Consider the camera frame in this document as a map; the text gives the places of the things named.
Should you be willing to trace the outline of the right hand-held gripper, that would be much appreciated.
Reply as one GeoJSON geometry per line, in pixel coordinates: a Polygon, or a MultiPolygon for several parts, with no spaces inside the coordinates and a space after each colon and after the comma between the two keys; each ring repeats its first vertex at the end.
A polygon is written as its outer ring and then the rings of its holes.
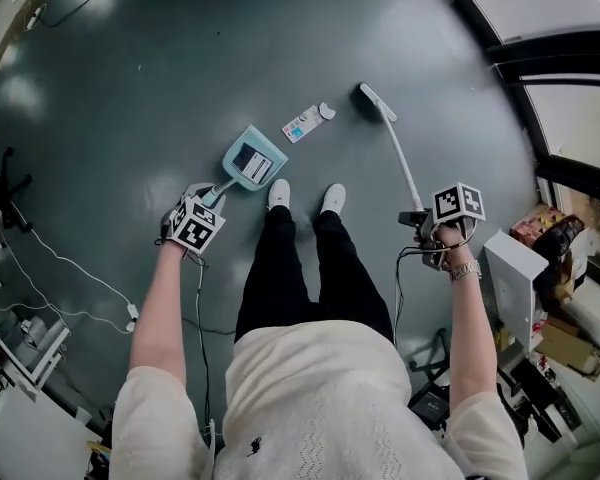
{"type": "Polygon", "coordinates": [[[415,228],[420,240],[422,262],[442,270],[447,253],[467,244],[479,222],[486,220],[481,192],[464,183],[457,183],[432,195],[432,207],[422,211],[400,212],[398,222],[415,228]],[[446,246],[437,238],[441,226],[455,227],[461,234],[458,244],[446,246]]]}

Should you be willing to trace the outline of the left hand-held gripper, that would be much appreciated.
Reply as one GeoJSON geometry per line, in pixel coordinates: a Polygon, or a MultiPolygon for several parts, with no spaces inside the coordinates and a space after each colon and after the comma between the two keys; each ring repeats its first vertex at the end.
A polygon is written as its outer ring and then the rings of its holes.
{"type": "Polygon", "coordinates": [[[159,243],[171,241],[201,255],[224,226],[226,196],[213,183],[190,184],[179,202],[162,218],[159,243]]]}

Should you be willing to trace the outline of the person's right hand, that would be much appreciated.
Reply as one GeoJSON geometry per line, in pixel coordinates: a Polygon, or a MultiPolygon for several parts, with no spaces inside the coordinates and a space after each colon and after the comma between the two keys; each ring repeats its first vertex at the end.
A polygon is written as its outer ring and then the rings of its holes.
{"type": "Polygon", "coordinates": [[[449,248],[449,251],[442,253],[425,252],[423,254],[423,263],[426,266],[435,268],[438,271],[451,272],[461,265],[474,261],[474,256],[465,242],[461,230],[457,226],[441,224],[436,229],[434,235],[445,248],[449,248]]]}

